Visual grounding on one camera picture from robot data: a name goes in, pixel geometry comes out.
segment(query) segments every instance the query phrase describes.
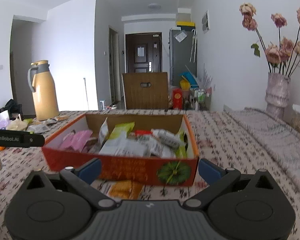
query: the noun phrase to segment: gray refrigerator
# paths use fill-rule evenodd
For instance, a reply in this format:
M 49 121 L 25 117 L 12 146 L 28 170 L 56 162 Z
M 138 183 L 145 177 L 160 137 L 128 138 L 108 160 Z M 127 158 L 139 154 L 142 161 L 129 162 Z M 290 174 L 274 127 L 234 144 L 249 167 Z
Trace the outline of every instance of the gray refrigerator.
M 195 62 L 194 49 L 192 59 L 190 62 L 192 37 L 193 32 L 186 31 L 186 38 L 179 42 L 175 36 L 180 34 L 181 31 L 170 30 L 170 85 L 180 87 L 181 73 L 188 71 L 185 65 L 188 66 L 190 71 L 197 76 L 197 57 Z

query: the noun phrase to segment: orange cardboard box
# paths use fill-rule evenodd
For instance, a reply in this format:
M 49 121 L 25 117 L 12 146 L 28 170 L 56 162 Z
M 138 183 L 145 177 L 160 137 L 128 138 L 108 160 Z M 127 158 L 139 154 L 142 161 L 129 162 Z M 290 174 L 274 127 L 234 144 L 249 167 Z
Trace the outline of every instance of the orange cardboard box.
M 110 133 L 117 124 L 126 122 L 135 122 L 134 130 L 165 129 L 174 134 L 181 127 L 188 138 L 188 158 L 119 157 L 58 150 L 64 136 L 72 130 L 90 129 L 92 136 L 97 137 L 106 118 Z M 77 168 L 92 158 L 99 158 L 102 163 L 99 179 L 133 180 L 157 186 L 192 186 L 199 161 L 198 147 L 185 115 L 83 114 L 47 138 L 42 151 L 52 171 L 66 166 Z

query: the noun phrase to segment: green snack package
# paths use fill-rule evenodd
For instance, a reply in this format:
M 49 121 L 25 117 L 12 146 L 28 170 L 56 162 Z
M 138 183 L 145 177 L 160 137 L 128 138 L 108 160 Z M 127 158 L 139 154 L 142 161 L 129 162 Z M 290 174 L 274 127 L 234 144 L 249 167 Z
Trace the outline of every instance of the green snack package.
M 125 135 L 128 135 L 134 128 L 134 122 L 129 123 L 120 123 L 117 124 L 112 133 L 109 136 L 108 140 L 113 140 L 119 138 L 119 136 L 124 132 Z
M 185 132 L 184 131 L 179 131 L 176 136 L 180 138 L 180 140 L 184 143 L 185 142 Z M 180 145 L 179 148 L 175 151 L 175 154 L 178 159 L 186 159 L 188 157 L 187 152 L 186 152 L 186 145 Z

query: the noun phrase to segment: wooden chair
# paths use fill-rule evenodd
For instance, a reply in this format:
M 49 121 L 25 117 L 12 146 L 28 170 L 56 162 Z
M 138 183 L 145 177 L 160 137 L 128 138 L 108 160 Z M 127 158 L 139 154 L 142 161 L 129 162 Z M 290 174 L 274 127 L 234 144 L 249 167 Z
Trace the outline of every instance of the wooden chair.
M 168 73 L 122 74 L 126 109 L 168 109 Z

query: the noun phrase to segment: orange fruit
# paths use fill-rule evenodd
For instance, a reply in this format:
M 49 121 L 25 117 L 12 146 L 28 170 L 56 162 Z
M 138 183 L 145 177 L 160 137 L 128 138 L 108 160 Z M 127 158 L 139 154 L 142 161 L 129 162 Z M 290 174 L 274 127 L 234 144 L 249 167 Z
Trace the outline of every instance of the orange fruit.
M 0 146 L 0 151 L 3 151 L 5 149 L 5 146 Z

